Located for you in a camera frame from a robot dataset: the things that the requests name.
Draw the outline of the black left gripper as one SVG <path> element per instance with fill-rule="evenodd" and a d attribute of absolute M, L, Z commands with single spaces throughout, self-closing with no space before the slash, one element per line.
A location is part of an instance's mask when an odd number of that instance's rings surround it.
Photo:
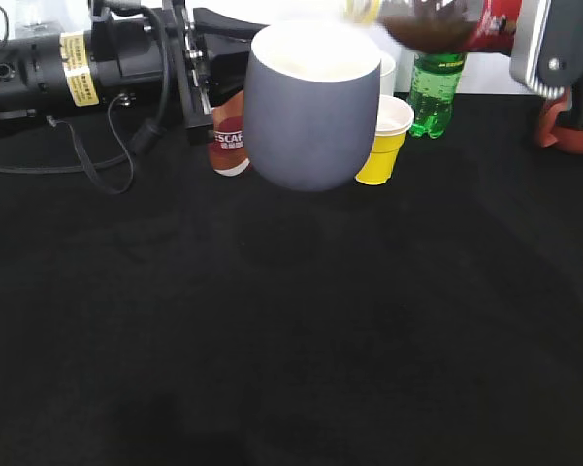
<path fill-rule="evenodd" d="M 213 139 L 212 108 L 243 88 L 245 40 L 265 28 L 185 1 L 164 1 L 183 126 L 191 146 Z"/>

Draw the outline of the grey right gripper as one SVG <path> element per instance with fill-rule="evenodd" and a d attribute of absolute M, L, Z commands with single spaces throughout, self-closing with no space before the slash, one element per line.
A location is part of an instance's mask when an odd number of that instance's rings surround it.
<path fill-rule="evenodd" d="M 583 0 L 521 4 L 510 75 L 530 92 L 557 99 L 583 75 Z"/>

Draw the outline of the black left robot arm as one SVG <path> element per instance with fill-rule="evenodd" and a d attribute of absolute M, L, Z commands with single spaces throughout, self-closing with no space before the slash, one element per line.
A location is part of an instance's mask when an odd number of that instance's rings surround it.
<path fill-rule="evenodd" d="M 212 110 L 242 90 L 250 44 L 262 25 L 184 1 L 92 1 L 91 25 L 0 41 L 0 138 L 48 116 L 100 109 L 115 97 L 158 98 L 158 116 L 132 143 L 142 148 L 176 106 L 193 145 L 213 137 Z"/>

